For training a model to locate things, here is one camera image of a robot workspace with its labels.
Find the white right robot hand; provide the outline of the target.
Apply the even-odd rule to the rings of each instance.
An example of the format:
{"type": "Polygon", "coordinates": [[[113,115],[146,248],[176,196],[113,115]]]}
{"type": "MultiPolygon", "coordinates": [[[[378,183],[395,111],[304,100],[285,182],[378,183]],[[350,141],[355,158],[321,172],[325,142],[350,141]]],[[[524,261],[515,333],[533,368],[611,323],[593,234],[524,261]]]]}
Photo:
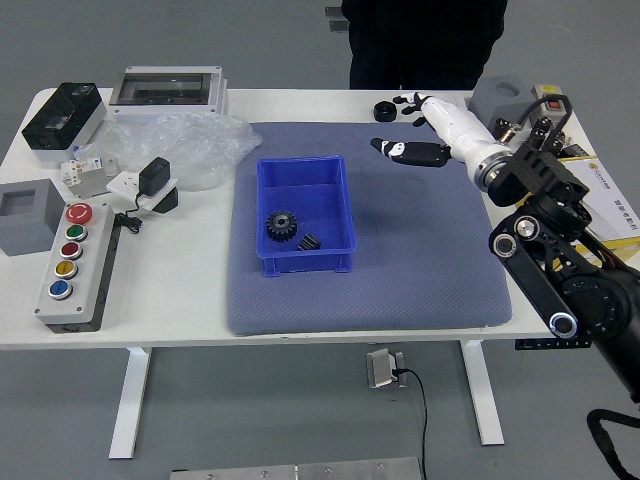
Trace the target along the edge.
{"type": "Polygon", "coordinates": [[[381,138],[371,140],[371,145],[392,161],[411,166],[442,167],[451,158],[467,167],[471,179],[478,179],[484,172],[512,155],[510,149],[500,144],[480,120],[467,109],[440,98],[415,92],[394,98],[396,104],[406,104],[402,113],[420,111],[416,124],[428,124],[443,141],[392,142],[381,138]]]}

